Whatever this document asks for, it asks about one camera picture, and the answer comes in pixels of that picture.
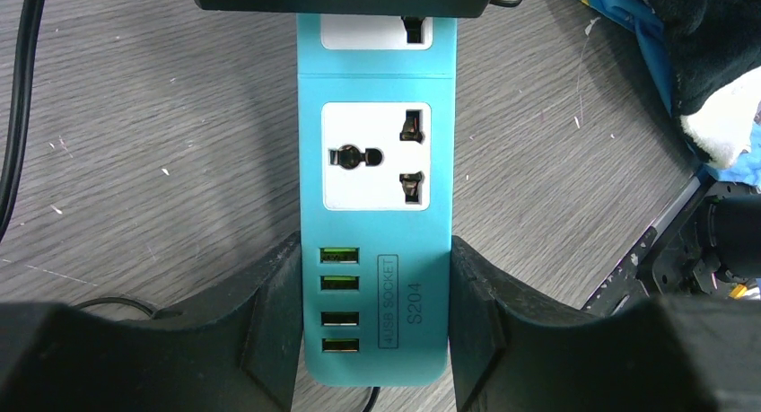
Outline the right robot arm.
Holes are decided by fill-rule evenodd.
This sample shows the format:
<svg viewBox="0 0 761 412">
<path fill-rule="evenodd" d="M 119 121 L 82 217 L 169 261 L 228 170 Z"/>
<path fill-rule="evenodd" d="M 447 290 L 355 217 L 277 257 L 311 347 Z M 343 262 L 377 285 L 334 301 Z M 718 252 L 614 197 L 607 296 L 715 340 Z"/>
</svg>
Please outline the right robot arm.
<svg viewBox="0 0 761 412">
<path fill-rule="evenodd" d="M 643 283 L 656 294 L 743 299 L 759 278 L 759 195 L 690 203 L 643 266 Z"/>
</svg>

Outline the teal usb power strip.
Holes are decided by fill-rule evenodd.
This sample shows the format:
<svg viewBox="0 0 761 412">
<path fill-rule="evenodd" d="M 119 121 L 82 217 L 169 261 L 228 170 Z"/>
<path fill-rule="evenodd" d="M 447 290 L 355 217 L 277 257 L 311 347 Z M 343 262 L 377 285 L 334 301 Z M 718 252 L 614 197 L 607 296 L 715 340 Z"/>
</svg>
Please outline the teal usb power strip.
<svg viewBox="0 0 761 412">
<path fill-rule="evenodd" d="M 328 386 L 447 363 L 457 23 L 297 18 L 303 341 Z"/>
</svg>

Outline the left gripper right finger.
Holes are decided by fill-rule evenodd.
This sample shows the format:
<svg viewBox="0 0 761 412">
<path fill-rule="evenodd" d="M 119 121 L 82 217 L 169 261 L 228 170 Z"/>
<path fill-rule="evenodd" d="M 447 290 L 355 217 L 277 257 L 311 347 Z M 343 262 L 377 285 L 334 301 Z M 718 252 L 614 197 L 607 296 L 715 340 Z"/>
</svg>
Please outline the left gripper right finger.
<svg viewBox="0 0 761 412">
<path fill-rule="evenodd" d="M 760 304 L 661 295 L 598 318 L 450 254 L 460 411 L 757 411 Z"/>
</svg>

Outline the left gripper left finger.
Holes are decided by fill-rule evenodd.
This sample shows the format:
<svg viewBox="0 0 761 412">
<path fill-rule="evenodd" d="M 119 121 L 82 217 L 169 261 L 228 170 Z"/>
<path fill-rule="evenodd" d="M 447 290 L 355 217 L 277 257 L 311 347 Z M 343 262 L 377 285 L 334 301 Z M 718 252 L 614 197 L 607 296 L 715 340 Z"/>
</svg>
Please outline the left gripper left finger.
<svg viewBox="0 0 761 412">
<path fill-rule="evenodd" d="M 4 411 L 287 411 L 302 342 L 300 236 L 150 320 L 1 308 Z"/>
</svg>

